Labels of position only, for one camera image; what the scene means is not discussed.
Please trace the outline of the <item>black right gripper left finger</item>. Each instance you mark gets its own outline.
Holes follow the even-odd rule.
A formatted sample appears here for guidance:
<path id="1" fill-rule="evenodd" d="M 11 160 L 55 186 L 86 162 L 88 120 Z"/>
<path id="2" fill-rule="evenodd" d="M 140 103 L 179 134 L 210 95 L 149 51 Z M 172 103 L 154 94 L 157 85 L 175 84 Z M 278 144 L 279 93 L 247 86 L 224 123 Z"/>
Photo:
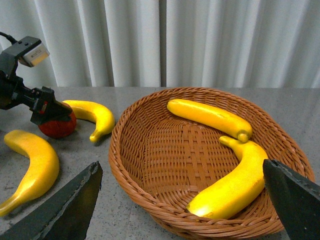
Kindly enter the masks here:
<path id="1" fill-rule="evenodd" d="M 101 189 L 93 162 L 38 208 L 1 234 L 2 240 L 84 240 Z"/>

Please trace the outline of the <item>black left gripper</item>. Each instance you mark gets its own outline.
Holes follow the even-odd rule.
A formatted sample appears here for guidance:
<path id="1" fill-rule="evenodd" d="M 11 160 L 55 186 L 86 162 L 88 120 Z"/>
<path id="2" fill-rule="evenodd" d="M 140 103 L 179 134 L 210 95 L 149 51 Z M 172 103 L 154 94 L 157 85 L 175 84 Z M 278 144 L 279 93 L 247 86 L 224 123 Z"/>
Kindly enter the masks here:
<path id="1" fill-rule="evenodd" d="M 56 100 L 55 91 L 48 87 L 26 87 L 23 79 L 14 76 L 9 79 L 3 71 L 0 72 L 0 108 L 9 110 L 20 104 L 26 105 L 32 111 L 30 121 L 42 125 L 50 121 L 68 122 L 72 109 Z"/>

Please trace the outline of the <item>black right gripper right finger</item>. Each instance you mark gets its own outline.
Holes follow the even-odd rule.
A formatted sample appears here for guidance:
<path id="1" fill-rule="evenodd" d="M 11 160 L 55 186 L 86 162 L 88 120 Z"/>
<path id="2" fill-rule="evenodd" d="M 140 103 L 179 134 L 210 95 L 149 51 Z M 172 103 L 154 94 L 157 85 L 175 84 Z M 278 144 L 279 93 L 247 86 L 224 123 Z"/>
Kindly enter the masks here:
<path id="1" fill-rule="evenodd" d="M 278 160 L 262 165 L 265 188 L 291 240 L 320 238 L 320 186 Z"/>

